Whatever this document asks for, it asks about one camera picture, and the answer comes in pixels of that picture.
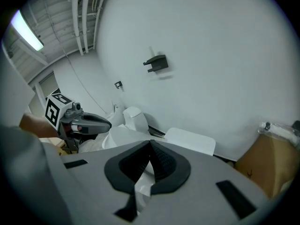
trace cardboard box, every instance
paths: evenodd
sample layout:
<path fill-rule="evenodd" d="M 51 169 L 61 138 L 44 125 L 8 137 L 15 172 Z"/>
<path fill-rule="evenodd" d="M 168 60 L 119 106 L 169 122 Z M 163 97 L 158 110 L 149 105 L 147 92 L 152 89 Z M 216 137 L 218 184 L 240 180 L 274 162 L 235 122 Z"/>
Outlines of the cardboard box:
<path fill-rule="evenodd" d="M 296 175 L 300 153 L 289 143 L 260 135 L 236 162 L 235 169 L 255 182 L 269 198 Z"/>

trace cable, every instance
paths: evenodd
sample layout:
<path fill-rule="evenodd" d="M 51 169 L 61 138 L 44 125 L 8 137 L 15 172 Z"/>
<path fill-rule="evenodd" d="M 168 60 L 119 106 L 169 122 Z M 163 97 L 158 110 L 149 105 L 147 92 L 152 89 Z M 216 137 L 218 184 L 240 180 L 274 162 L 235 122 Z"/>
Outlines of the cable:
<path fill-rule="evenodd" d="M 59 37 L 58 37 L 56 31 L 55 31 L 55 28 L 54 28 L 54 24 L 53 24 L 52 18 L 51 18 L 50 14 L 49 14 L 49 11 L 48 11 L 48 7 L 47 7 L 46 0 L 44 0 L 44 3 L 45 3 L 45 8 L 46 8 L 46 13 L 47 13 L 47 15 L 48 15 L 48 17 L 49 17 L 49 20 L 50 20 L 50 23 L 51 23 L 53 32 L 54 32 L 54 34 L 55 34 L 55 36 L 56 36 L 58 42 L 60 43 L 60 46 L 61 46 L 61 48 L 62 48 L 62 50 L 63 50 L 63 52 L 64 52 L 64 54 L 65 54 L 67 60 L 69 61 L 70 65 L 71 65 L 71 68 L 73 69 L 73 71 L 74 71 L 76 77 L 78 78 L 79 82 L 81 83 L 81 85 L 83 86 L 83 88 L 86 90 L 86 92 L 89 94 L 89 96 L 90 96 L 90 97 L 94 100 L 94 102 L 98 105 L 98 107 L 100 107 L 100 109 L 101 109 L 105 114 L 107 114 L 107 112 L 106 112 L 106 111 L 105 111 L 105 110 L 97 103 L 97 101 L 92 97 L 92 95 L 89 93 L 89 91 L 85 88 L 84 84 L 81 82 L 80 78 L 78 77 L 77 73 L 75 72 L 75 69 L 73 68 L 72 63 L 71 63 L 71 61 L 70 61 L 70 59 L 69 59 L 69 57 L 68 57 L 68 55 L 67 55 L 67 53 L 66 53 L 66 51 L 65 51 L 65 49 L 64 49 L 64 47 L 63 47 L 63 45 L 61 44 L 60 39 L 59 39 Z"/>

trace black wall bracket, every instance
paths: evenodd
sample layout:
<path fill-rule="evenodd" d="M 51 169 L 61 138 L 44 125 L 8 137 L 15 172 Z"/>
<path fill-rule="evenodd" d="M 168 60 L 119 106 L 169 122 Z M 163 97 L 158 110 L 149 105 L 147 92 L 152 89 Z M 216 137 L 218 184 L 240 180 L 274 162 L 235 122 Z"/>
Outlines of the black wall bracket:
<path fill-rule="evenodd" d="M 119 89 L 119 87 L 123 86 L 121 81 L 118 81 L 114 84 L 116 86 L 117 89 Z"/>
<path fill-rule="evenodd" d="M 167 58 L 165 57 L 165 55 L 158 55 L 155 56 L 151 59 L 149 59 L 148 61 L 143 63 L 144 65 L 148 65 L 151 64 L 152 65 L 152 69 L 148 70 L 148 73 L 150 72 L 155 72 L 158 70 L 161 70 L 163 68 L 168 68 L 168 63 L 167 63 Z"/>

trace ceiling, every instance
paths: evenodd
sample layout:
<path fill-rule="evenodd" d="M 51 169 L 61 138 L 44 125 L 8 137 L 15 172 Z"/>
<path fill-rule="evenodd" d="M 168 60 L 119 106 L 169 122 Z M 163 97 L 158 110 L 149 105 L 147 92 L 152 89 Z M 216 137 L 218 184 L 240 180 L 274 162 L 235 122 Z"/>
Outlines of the ceiling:
<path fill-rule="evenodd" d="M 92 2 L 89 0 L 87 13 L 92 13 Z M 76 52 L 78 45 L 75 39 L 72 3 L 68 0 L 28 0 L 21 8 L 21 13 L 27 24 L 31 27 L 37 37 L 42 41 L 44 47 L 36 52 L 31 46 L 23 40 L 15 29 L 10 25 L 3 39 L 4 47 L 11 58 L 12 63 L 23 76 L 30 82 L 41 70 L 51 65 L 58 59 L 64 57 L 63 46 L 66 54 Z M 81 37 L 81 44 L 84 50 L 82 36 L 82 0 L 78 1 L 78 26 Z M 61 42 L 55 36 L 50 18 L 55 32 Z M 96 15 L 87 16 L 87 39 L 88 46 L 93 46 L 93 36 L 95 29 Z"/>

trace fluorescent light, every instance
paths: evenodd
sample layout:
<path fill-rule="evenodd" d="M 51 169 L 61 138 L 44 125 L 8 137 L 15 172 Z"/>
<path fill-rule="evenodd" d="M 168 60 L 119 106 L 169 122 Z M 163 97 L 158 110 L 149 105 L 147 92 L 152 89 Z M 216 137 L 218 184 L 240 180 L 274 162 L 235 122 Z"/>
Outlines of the fluorescent light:
<path fill-rule="evenodd" d="M 17 30 L 17 32 L 28 42 L 35 50 L 41 50 L 44 45 L 38 40 L 35 34 L 28 27 L 24 18 L 21 15 L 20 10 L 16 12 L 13 19 L 11 20 L 11 24 Z"/>

